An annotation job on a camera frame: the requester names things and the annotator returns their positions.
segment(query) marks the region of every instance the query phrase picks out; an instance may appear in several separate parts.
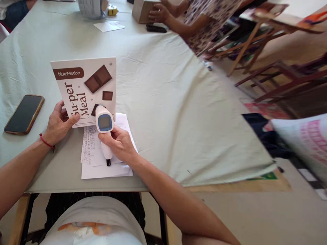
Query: smartphone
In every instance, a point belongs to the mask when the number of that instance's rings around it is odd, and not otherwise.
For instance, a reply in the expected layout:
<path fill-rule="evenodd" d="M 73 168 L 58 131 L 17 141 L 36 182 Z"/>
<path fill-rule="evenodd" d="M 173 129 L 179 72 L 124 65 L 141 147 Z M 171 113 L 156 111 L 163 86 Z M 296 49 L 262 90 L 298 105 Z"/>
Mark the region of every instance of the smartphone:
<path fill-rule="evenodd" d="M 31 131 L 43 102 L 43 96 L 25 95 L 14 114 L 7 122 L 4 131 L 17 135 L 28 134 Z"/>
<path fill-rule="evenodd" d="M 159 26 L 154 26 L 152 24 L 147 24 L 146 25 L 146 30 L 148 32 L 161 32 L 161 33 L 166 33 L 167 30 L 163 27 L 159 27 Z"/>

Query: handwritten paper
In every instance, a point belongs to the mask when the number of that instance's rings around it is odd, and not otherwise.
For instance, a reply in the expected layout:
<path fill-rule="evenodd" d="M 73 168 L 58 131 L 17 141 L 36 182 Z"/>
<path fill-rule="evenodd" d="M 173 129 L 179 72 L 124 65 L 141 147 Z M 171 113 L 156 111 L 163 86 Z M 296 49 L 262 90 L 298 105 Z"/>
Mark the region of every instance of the handwritten paper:
<path fill-rule="evenodd" d="M 116 113 L 115 125 L 129 132 L 133 146 L 136 149 L 126 114 Z M 107 161 L 103 156 L 98 134 L 99 132 L 96 126 L 84 127 L 81 154 L 82 179 L 132 176 L 133 172 L 130 167 L 119 160 L 115 155 L 111 159 L 111 166 L 107 166 Z"/>

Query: small paper note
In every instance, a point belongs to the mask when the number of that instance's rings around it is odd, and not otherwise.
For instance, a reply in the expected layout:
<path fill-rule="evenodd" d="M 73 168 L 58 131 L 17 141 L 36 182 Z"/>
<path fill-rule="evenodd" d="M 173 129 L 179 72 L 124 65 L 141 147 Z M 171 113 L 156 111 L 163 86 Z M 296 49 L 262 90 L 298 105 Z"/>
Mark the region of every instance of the small paper note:
<path fill-rule="evenodd" d="M 94 26 L 102 32 L 115 31 L 125 28 L 118 21 L 101 22 L 101 23 L 94 24 Z"/>

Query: thermometer display screen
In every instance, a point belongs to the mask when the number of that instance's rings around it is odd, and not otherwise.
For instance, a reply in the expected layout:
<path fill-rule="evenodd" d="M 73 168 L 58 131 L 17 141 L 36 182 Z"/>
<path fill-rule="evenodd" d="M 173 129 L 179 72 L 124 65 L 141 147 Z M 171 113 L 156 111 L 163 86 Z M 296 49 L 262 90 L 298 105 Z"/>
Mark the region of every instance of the thermometer display screen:
<path fill-rule="evenodd" d="M 99 128 L 102 131 L 107 131 L 111 129 L 111 118 L 109 115 L 101 115 L 98 119 L 99 121 Z"/>

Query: yellow object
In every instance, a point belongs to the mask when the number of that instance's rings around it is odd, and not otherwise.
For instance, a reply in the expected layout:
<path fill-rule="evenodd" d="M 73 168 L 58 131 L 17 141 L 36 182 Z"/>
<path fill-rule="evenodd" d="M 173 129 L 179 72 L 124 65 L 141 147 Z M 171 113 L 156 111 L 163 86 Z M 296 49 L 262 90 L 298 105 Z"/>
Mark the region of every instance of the yellow object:
<path fill-rule="evenodd" d="M 113 16 L 113 15 L 116 15 L 117 13 L 118 13 L 117 7 L 114 5 L 109 5 L 108 15 Z"/>

